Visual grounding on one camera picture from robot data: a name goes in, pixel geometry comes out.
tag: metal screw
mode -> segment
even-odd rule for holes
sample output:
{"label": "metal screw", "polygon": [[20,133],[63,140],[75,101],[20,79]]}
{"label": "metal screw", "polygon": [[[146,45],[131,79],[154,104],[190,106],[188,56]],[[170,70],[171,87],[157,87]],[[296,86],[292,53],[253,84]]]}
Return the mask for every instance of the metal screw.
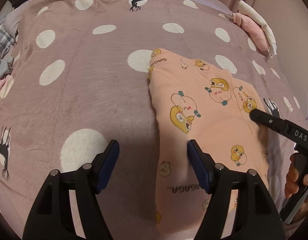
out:
{"label": "metal screw", "polygon": [[52,171],[50,172],[50,174],[51,174],[52,176],[56,176],[56,175],[58,174],[58,170],[52,170]]}
{"label": "metal screw", "polygon": [[92,164],[90,164],[90,163],[85,163],[85,164],[83,165],[83,169],[84,169],[84,170],[89,170],[91,167],[92,167]]}
{"label": "metal screw", "polygon": [[217,168],[218,170],[222,170],[222,169],[224,169],[224,165],[223,164],[221,164],[221,163],[216,163],[215,164],[215,168]]}
{"label": "metal screw", "polygon": [[255,176],[257,174],[256,170],[253,169],[250,169],[248,173],[251,174],[252,176]]}

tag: fingernail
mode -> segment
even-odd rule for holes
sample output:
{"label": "fingernail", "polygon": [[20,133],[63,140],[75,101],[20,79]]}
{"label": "fingernail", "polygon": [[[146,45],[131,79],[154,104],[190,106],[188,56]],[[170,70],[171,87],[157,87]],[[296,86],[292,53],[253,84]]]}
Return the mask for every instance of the fingernail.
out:
{"label": "fingernail", "polygon": [[308,184],[308,174],[305,175],[305,177],[304,177],[304,183],[305,183],[306,185]]}

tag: hand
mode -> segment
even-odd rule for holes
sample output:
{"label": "hand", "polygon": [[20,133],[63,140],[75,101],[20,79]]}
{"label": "hand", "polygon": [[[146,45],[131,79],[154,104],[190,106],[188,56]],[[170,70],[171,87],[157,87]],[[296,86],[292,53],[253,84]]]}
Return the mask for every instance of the hand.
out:
{"label": "hand", "polygon": [[[293,154],[290,157],[290,160],[292,163],[286,175],[286,184],[285,184],[285,190],[284,190],[286,198],[290,198],[293,194],[296,194],[299,190],[299,186],[296,183],[299,177],[299,172],[295,168],[295,154]],[[308,174],[304,176],[303,184],[305,186],[308,185]],[[293,218],[292,223],[296,223],[300,221],[301,219],[306,217],[307,214],[308,214],[308,196],[306,197],[301,208],[299,209],[299,211],[296,213],[295,217]]]}

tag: cartoon eye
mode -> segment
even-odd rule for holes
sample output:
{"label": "cartoon eye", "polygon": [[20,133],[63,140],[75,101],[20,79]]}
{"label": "cartoon eye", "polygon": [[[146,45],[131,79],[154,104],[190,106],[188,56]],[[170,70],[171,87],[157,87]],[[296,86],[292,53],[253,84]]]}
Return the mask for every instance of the cartoon eye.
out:
{"label": "cartoon eye", "polygon": [[184,117],[181,113],[177,113],[176,114],[176,119],[179,121],[179,122],[184,122]]}
{"label": "cartoon eye", "polygon": [[186,123],[185,123],[185,126],[186,126],[187,131],[189,131],[189,130],[191,129],[191,125],[190,125],[189,122],[186,122]]}

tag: bed sheet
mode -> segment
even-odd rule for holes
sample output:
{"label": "bed sheet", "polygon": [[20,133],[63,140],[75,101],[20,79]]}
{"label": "bed sheet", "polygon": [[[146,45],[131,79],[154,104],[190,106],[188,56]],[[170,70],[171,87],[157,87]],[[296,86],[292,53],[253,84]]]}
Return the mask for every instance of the bed sheet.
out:
{"label": "bed sheet", "polygon": [[[22,235],[52,169],[75,170],[116,139],[121,154],[97,197],[113,238],[193,238],[196,228],[168,236],[156,230],[152,50],[228,69],[254,86],[269,113],[305,122],[277,58],[260,54],[229,19],[191,0],[35,0],[19,25],[14,70],[0,93],[0,144],[9,142],[5,159],[0,154],[0,209],[11,227]],[[293,143],[270,131],[268,181],[278,209],[292,153]],[[72,212],[82,236],[75,205]]]}

